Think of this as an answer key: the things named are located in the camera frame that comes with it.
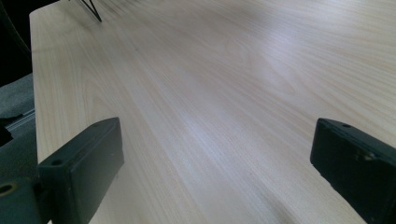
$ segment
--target screw hole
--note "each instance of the screw hole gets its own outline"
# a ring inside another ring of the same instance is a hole
[[[52,163],[51,163],[51,165],[60,165],[60,164],[62,164],[62,160],[56,160],[56,161],[53,161]]]
[[[1,194],[6,194],[7,192],[9,192],[10,190],[12,190],[12,185],[4,185],[2,187],[0,187],[0,195]]]

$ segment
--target light wood grain surface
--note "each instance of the light wood grain surface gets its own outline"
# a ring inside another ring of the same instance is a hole
[[[396,146],[395,1],[94,3],[30,17],[39,160],[120,117],[92,223],[364,223],[309,155],[320,117]]]

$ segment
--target gray floor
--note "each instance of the gray floor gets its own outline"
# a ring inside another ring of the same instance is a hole
[[[7,126],[14,139],[0,147],[0,182],[19,176],[35,177],[34,109],[32,74],[0,88],[0,118],[24,115]]]

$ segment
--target clamp jaw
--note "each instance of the clamp jaw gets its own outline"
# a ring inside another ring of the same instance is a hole
[[[5,224],[86,224],[123,165],[120,120],[94,123],[38,164],[38,179],[0,184]]]

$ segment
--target wooden tabletop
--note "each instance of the wooden tabletop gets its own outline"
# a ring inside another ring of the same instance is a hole
[[[92,223],[364,223],[309,155],[318,118],[396,146],[395,1],[93,1],[30,17],[39,160],[120,117]]]

